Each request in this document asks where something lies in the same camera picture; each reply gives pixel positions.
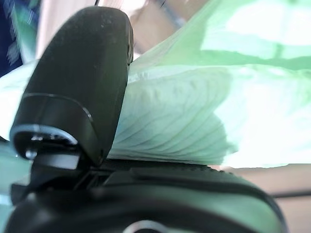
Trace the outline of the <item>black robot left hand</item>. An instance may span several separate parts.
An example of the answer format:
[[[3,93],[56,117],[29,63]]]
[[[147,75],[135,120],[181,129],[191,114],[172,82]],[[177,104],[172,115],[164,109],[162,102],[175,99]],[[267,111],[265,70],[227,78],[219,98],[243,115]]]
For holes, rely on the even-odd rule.
[[[110,161],[133,60],[118,9],[91,6],[56,33],[22,95],[9,140],[32,161],[11,186],[7,233],[286,233],[271,196],[203,165]]]

